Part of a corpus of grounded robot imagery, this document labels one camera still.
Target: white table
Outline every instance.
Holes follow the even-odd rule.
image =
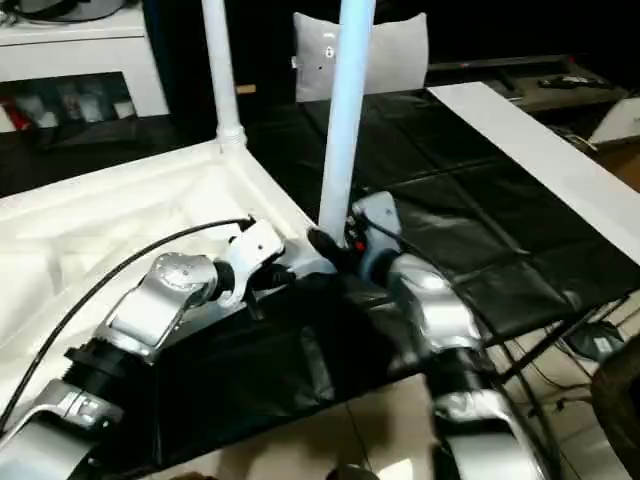
[[[640,265],[640,194],[483,83],[429,90]]]

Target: white pillow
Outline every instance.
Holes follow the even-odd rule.
[[[296,27],[296,101],[331,98],[340,25],[293,14]],[[365,93],[413,90],[424,86],[429,63],[424,13],[403,22],[374,25],[369,45]]]

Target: white pole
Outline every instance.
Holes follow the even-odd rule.
[[[224,0],[202,0],[202,13],[218,114],[217,140],[222,148],[245,145],[247,137],[238,116]]]
[[[319,226],[344,245],[376,0],[342,0]]]

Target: black fabric sheet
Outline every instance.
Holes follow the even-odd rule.
[[[254,156],[312,217],[328,113],[315,103],[247,121]],[[382,189],[396,196],[407,238],[501,337],[640,286],[640,268],[424,93],[365,99],[353,197]],[[420,371],[415,327],[357,279],[314,275],[261,307],[264,321],[243,311],[164,352],[139,411],[99,456],[112,478],[162,470]]]
[[[249,129],[249,148],[317,218],[329,104],[281,114]],[[640,285],[634,262],[426,92],[365,97],[353,196],[379,190],[395,196],[407,238],[500,337],[580,316]]]

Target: white cabinet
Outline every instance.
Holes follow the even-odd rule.
[[[597,144],[636,136],[640,136],[640,98],[627,98],[607,113],[589,141]]]
[[[0,27],[0,83],[121,72],[138,116],[168,113],[142,6],[93,22]],[[0,132],[12,130],[0,117]]]

